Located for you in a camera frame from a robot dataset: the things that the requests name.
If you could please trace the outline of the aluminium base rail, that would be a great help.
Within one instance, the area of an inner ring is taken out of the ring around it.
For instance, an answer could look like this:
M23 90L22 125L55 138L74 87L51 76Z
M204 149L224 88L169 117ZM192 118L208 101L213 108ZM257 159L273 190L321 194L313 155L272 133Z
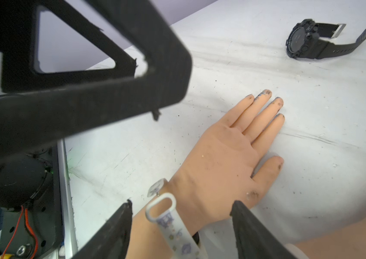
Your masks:
M52 148L53 183L57 201L56 211L61 219L62 240L48 256L50 259L71 259L78 252L74 209L70 189L70 177L64 139L58 140Z

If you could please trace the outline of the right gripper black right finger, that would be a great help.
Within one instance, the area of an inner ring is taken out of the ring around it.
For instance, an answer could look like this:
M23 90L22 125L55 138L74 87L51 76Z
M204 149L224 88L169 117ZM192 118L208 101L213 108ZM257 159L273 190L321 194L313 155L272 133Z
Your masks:
M295 258L241 201L234 202L230 216L240 259Z

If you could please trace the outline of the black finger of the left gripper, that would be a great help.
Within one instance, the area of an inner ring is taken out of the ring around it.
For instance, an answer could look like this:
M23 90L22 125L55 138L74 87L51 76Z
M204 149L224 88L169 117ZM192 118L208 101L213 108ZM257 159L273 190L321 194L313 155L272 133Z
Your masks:
M144 55L147 71L65 1L0 1L0 160L152 112L186 95L192 58L150 1L90 1ZM39 13L49 10L115 61L105 70L39 70Z

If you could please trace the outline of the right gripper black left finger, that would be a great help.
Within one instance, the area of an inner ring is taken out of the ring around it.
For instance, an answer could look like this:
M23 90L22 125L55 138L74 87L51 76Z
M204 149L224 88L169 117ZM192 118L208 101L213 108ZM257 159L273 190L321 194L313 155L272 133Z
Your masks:
M73 259L124 259L130 244L132 201L127 200Z

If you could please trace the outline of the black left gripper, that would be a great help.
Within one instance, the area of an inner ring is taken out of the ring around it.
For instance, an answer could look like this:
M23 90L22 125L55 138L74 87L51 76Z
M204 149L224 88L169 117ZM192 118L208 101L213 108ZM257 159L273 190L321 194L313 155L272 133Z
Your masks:
M0 259L43 259L63 242L58 147L0 164Z

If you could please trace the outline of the black digital wrist watch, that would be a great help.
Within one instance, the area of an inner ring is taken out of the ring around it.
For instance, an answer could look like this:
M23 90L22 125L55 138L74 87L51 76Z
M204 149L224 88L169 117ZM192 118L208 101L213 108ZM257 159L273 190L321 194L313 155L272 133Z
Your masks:
M286 53L290 58L324 59L351 54L364 41L366 29L352 44L337 45L327 39L337 38L346 24L317 23L305 19L296 24L286 40Z

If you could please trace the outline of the mannequin hand with white band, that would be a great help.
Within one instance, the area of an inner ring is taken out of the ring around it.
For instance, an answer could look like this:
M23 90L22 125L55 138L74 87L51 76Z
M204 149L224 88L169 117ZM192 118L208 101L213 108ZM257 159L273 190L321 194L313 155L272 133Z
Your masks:
M172 257L162 226L148 217L159 217L173 204L184 236L190 237L208 224L228 219L236 201L247 208L257 205L284 164L279 156L262 161L284 125L283 105L282 98L264 90L257 97L246 96L207 129L152 199L152 208L133 217L127 258Z

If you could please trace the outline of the white patterned fitness band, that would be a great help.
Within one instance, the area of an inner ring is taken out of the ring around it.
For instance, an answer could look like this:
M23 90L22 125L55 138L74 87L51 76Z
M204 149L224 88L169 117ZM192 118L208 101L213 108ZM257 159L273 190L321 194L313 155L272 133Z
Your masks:
M173 252L174 259L207 259L208 255L200 241L196 241L190 235L186 225L176 210L176 198L172 193L161 194L160 191L166 185L166 179L160 179L148 190L148 197L155 196L145 209L145 216L151 223L155 223L162 237ZM171 205L157 217L151 216L151 209L164 200L169 200Z

